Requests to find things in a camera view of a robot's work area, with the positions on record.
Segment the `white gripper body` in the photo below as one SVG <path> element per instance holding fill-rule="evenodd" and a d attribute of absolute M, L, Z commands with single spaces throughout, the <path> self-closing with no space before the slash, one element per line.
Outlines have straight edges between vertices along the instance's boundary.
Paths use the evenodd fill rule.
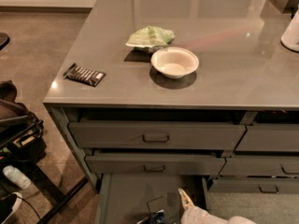
<path fill-rule="evenodd" d="M 193 206 L 184 211 L 181 224 L 228 224 L 228 221 L 210 215 L 206 210 Z"/>

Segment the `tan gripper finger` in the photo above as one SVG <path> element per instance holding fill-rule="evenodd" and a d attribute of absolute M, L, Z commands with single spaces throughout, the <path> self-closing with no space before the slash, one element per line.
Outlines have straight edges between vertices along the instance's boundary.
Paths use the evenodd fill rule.
<path fill-rule="evenodd" d="M 194 207 L 194 203 L 193 203 L 192 199 L 189 197 L 189 195 L 185 192 L 184 189 L 178 189 L 178 193 L 181 198 L 182 206 L 185 210 L 188 210 L 188 209 Z"/>

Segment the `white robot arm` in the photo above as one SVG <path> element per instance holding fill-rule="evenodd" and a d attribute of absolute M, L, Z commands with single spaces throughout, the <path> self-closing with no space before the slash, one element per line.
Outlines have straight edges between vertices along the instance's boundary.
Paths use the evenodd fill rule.
<path fill-rule="evenodd" d="M 228 220 L 213 216 L 208 211 L 196 206 L 184 189 L 178 189 L 178 193 L 184 209 L 180 219 L 181 224 L 256 224 L 240 216 L 234 216 Z"/>

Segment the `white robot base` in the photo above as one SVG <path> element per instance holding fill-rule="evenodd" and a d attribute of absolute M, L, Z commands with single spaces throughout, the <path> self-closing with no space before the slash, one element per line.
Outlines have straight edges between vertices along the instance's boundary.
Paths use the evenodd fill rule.
<path fill-rule="evenodd" d="M 284 47 L 299 52 L 299 7 L 294 13 L 286 31 L 280 38 Z"/>

